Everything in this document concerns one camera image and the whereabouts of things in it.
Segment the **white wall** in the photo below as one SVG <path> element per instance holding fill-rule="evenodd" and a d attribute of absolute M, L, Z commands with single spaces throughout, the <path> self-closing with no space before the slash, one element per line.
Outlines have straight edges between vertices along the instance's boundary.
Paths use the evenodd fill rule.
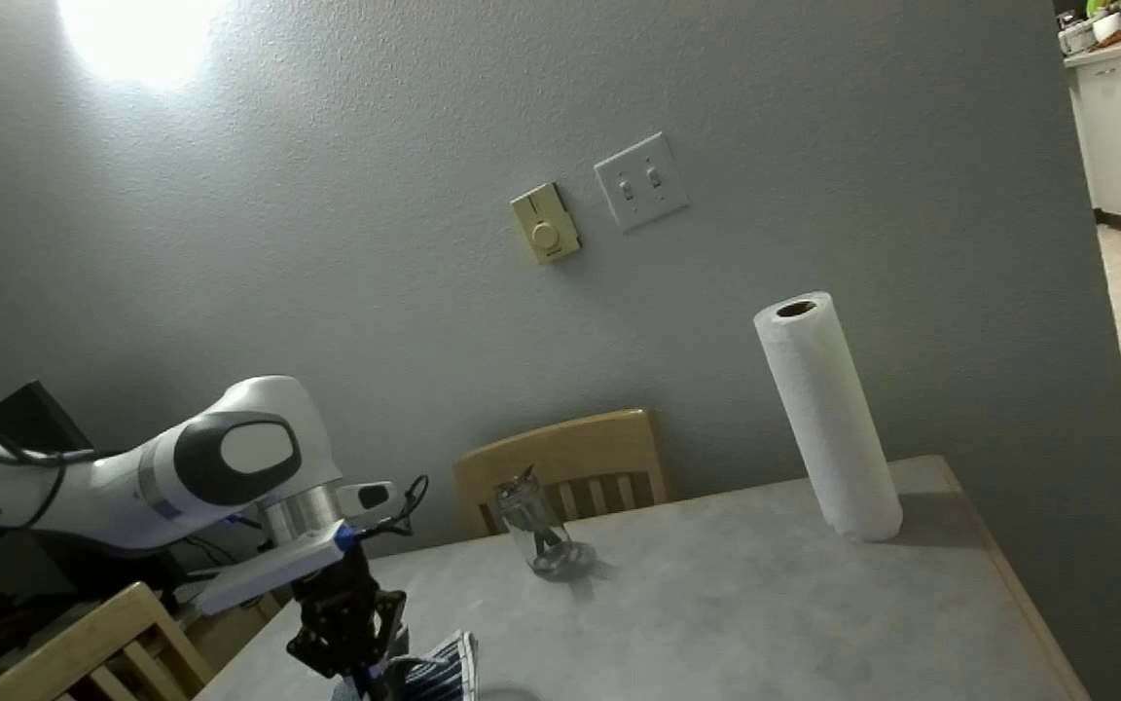
<path fill-rule="evenodd" d="M 664 127 L 693 205 L 593 163 Z M 509 198 L 555 177 L 585 256 Z M 186 88 L 92 79 L 0 0 L 0 395 L 149 434 L 299 375 L 347 471 L 652 403 L 684 495 L 798 476 L 753 315 L 841 298 L 894 456 L 946 451 L 1121 698 L 1121 360 L 1047 5 L 235 5 Z"/>

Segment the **wooden chair back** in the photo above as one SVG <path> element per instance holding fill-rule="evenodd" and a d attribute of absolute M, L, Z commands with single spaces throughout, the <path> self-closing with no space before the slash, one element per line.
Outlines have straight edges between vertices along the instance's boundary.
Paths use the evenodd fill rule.
<path fill-rule="evenodd" d="M 646 407 L 620 407 L 530 429 L 456 462 L 456 489 L 472 533 L 502 533 L 492 502 L 502 481 L 532 467 L 565 521 L 664 502 L 664 467 Z"/>
<path fill-rule="evenodd" d="M 186 701 L 213 676 L 149 582 L 129 582 L 0 674 L 0 701 L 70 698 L 92 684 L 113 701 Z"/>

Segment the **paper towel roll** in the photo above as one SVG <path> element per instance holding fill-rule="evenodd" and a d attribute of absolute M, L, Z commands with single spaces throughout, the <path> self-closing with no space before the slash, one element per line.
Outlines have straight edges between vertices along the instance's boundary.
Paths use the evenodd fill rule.
<path fill-rule="evenodd" d="M 754 315 L 820 515 L 850 537 L 890 537 L 902 502 L 885 462 L 855 360 L 831 290 L 793 294 Z"/>

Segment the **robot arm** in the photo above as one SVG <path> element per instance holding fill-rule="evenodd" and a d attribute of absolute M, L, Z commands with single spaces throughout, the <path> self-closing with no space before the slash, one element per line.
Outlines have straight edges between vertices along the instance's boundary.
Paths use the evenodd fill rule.
<path fill-rule="evenodd" d="M 53 529 L 113 547 L 160 547 L 248 504 L 278 547 L 219 572 L 201 610 L 235 607 L 336 563 L 358 537 L 347 515 L 388 498 L 388 481 L 352 481 L 296 376 L 248 376 L 212 407 L 120 456 L 18 451 L 0 445 L 0 524 Z"/>

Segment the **table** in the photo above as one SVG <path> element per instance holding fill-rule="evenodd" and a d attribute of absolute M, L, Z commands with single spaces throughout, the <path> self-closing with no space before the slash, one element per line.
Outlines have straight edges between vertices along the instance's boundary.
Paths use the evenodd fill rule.
<path fill-rule="evenodd" d="M 807 480 L 574 521 L 575 582 L 482 537 L 373 559 L 411 649 L 478 634 L 485 701 L 1085 698 L 946 460 L 899 460 L 902 533 L 836 537 Z M 286 655 L 290 602 L 208 701 L 330 698 Z"/>

